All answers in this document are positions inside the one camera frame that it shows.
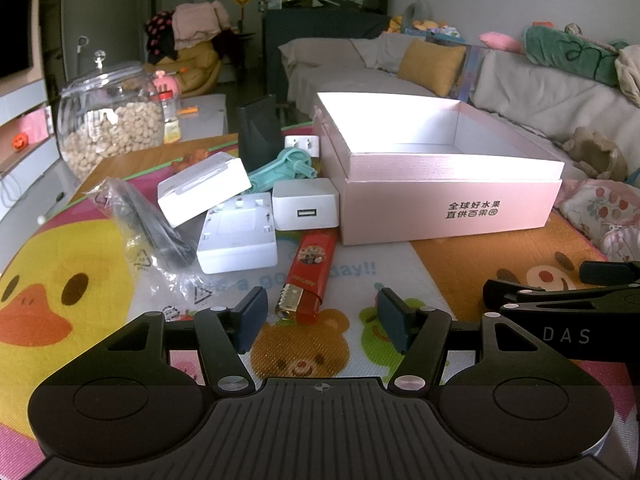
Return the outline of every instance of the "television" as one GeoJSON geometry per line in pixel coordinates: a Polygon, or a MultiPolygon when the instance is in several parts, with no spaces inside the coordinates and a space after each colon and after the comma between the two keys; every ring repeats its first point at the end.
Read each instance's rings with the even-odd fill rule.
{"type": "Polygon", "coordinates": [[[33,66],[31,0],[0,0],[4,34],[0,41],[0,77],[33,66]]]}

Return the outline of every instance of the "pink pillow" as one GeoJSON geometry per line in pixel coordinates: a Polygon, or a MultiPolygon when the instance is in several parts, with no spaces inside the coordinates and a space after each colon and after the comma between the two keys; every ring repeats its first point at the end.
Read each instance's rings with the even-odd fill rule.
{"type": "Polygon", "coordinates": [[[524,54],[524,46],[518,40],[501,32],[486,32],[480,35],[480,41],[494,50],[504,50],[514,54],[524,54]]]}

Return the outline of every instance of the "teal plastic tool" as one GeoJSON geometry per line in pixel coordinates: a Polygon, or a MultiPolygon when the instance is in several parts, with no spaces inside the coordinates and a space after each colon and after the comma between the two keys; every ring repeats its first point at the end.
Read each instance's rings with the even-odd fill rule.
{"type": "Polygon", "coordinates": [[[279,180],[294,180],[297,178],[315,178],[318,172],[311,166],[311,156],[300,148],[285,148],[278,154],[278,158],[269,164],[249,173],[251,189],[248,193],[264,193],[273,189],[273,184],[279,180]]]}

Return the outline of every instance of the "duck beak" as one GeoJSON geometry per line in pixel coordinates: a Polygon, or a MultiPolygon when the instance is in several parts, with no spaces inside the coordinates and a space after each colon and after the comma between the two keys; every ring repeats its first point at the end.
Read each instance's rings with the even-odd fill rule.
{"type": "Polygon", "coordinates": [[[51,311],[44,285],[34,283],[0,310],[0,342],[16,346],[47,346],[73,330],[65,318],[51,311]]]}

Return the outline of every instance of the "red lighter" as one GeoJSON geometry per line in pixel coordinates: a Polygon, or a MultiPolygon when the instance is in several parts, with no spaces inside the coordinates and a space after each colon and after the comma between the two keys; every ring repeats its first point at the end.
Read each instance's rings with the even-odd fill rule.
{"type": "Polygon", "coordinates": [[[279,317],[302,325],[318,321],[337,237],[336,229],[320,229],[302,238],[276,306],[279,317]]]}

